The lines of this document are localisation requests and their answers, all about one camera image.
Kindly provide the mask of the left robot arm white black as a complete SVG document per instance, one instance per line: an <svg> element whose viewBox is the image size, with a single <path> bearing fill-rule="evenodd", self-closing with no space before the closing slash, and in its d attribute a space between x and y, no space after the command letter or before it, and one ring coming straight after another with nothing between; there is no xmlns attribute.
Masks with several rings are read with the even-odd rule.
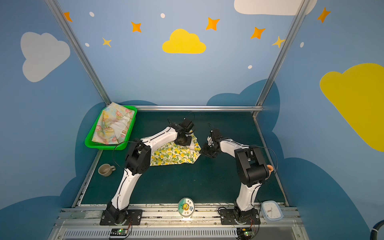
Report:
<svg viewBox="0 0 384 240"><path fill-rule="evenodd" d="M170 123L161 132L143 139L134 139L130 145L124 173L116 194L102 213L101 226L124 226L133 224L128 213L131 195L143 173L150 167L152 154L168 143L189 147L192 143L194 123L185 118L181 124Z"/></svg>

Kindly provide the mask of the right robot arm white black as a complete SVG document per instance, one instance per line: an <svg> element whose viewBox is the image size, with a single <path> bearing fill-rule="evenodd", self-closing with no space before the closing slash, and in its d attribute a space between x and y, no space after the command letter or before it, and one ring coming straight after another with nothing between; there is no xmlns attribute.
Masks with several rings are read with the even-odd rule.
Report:
<svg viewBox="0 0 384 240"><path fill-rule="evenodd" d="M239 195L234 208L219 208L222 225L259 224L260 214L254 203L259 188L272 175L274 167L268 165L262 153L263 147L244 145L232 139L224 138L219 129L210 131L207 143L200 153L215 158L225 153L235 159L237 173L241 181Z"/></svg>

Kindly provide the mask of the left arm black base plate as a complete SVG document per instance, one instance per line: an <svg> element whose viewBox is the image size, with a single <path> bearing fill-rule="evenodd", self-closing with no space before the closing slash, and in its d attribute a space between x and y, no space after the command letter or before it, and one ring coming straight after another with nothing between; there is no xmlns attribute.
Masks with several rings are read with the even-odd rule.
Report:
<svg viewBox="0 0 384 240"><path fill-rule="evenodd" d="M138 226L142 219L142 210L104 210L100 220L101 226Z"/></svg>

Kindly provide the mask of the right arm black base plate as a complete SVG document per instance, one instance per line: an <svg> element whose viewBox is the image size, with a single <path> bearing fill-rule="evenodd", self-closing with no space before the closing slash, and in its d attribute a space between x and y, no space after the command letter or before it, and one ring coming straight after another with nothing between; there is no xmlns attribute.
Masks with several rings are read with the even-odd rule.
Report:
<svg viewBox="0 0 384 240"><path fill-rule="evenodd" d="M238 208L219 208L222 225L259 225L261 223L259 212L256 209L240 211Z"/></svg>

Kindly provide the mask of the lemon print skirt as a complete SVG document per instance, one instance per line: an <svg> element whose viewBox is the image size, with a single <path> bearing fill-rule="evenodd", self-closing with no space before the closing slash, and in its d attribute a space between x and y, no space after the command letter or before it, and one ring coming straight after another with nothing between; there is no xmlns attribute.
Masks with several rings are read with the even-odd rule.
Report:
<svg viewBox="0 0 384 240"><path fill-rule="evenodd" d="M192 141L189 146L179 146L170 142L158 148L151 155L150 166L194 164L201 155L201 147L197 137L194 134L191 136Z"/></svg>

